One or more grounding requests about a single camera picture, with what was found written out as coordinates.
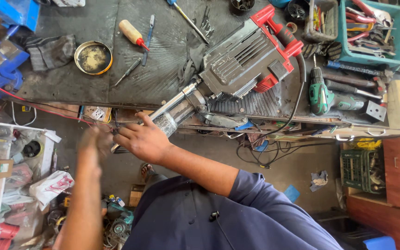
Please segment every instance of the blue screwdriver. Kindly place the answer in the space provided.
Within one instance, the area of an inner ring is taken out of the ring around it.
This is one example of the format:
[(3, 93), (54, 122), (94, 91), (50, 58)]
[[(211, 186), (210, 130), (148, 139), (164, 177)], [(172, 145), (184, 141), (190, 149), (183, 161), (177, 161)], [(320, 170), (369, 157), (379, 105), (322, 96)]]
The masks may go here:
[(197, 33), (202, 37), (203, 41), (206, 44), (209, 44), (208, 40), (206, 40), (206, 37), (202, 34), (202, 32), (199, 30), (199, 28), (197, 28), (197, 26), (191, 21), (191, 19), (189, 19), (184, 12), (181, 10), (181, 8), (178, 6), (178, 4), (176, 3), (177, 0), (166, 0), (170, 6), (175, 6), (175, 8), (177, 8), (178, 12), (180, 12), (180, 14), (187, 20), (187, 22), (189, 22), (189, 24), (194, 28), (194, 30), (197, 31)]

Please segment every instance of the teal plastic basket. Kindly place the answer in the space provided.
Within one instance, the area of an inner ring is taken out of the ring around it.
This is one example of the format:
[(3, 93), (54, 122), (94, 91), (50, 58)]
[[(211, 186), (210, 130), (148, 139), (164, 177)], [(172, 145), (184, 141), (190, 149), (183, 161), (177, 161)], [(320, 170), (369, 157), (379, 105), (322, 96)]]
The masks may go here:
[(339, 58), (340, 61), (346, 62), (354, 62), (366, 65), (380, 65), (380, 64), (388, 64), (390, 67), (400, 65), (400, 6), (385, 4), (385, 3), (376, 3), (371, 1), (363, 0), (362, 2), (376, 8), (385, 10), (390, 13), (391, 17), (394, 19), (393, 27), (396, 28), (392, 30), (391, 35), (394, 36), (394, 46), (396, 48), (396, 55), (393, 56), (393, 59), (388, 58), (380, 58), (376, 56), (369, 56), (366, 54), (358, 54), (352, 53), (348, 50), (347, 47), (347, 22), (345, 15), (345, 7), (355, 6), (352, 1), (341, 0), (341, 4), (339, 6), (339, 34), (337, 36), (336, 41), (342, 43), (342, 53)]

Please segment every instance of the concrete floor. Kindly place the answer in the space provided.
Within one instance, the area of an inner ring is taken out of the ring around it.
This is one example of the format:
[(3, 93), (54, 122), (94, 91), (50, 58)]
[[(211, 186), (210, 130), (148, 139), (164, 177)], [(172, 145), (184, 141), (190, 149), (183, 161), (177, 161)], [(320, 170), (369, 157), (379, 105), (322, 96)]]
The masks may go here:
[[(11, 107), (5, 109), (8, 115), (12, 115)], [(16, 120), (19, 124), (27, 123), (33, 112), (21, 112), (21, 106), (15, 105)], [(75, 120), (38, 111), (36, 121), (30, 125), (36, 128), (55, 130), (56, 134), (63, 138), (56, 144), (58, 154), (58, 168), (69, 166), (70, 173), (74, 173), (76, 148), (79, 139), (88, 126)], [(255, 164), (243, 162), (236, 156), (236, 140), (221, 137), (208, 137), (202, 135), (174, 134), (170, 141), (188, 151), (213, 159), (215, 161), (246, 170), (251, 173), (259, 172), (264, 175), (266, 182), (271, 183), (277, 190), (284, 191), (292, 184), (300, 196), (295, 204), (309, 213), (330, 210), (333, 206), (339, 206), (336, 196), (336, 177), (340, 176), (339, 150), (333, 145), (311, 146), (301, 148), (289, 156), (283, 157), (272, 164), (271, 169), (263, 169)], [(253, 160), (248, 149), (241, 149), (241, 157)], [(264, 153), (260, 161), (267, 162), (274, 157), (275, 152)], [(142, 161), (130, 153), (116, 154), (108, 157), (103, 163), (103, 177), (101, 180), (102, 193), (114, 194), (122, 198), (126, 204), (129, 202), (129, 194), (132, 184), (141, 183), (140, 165)], [(154, 166), (158, 173), (167, 177), (178, 175), (161, 166)], [(311, 173), (328, 172), (328, 183), (320, 190), (311, 192), (309, 189)]]

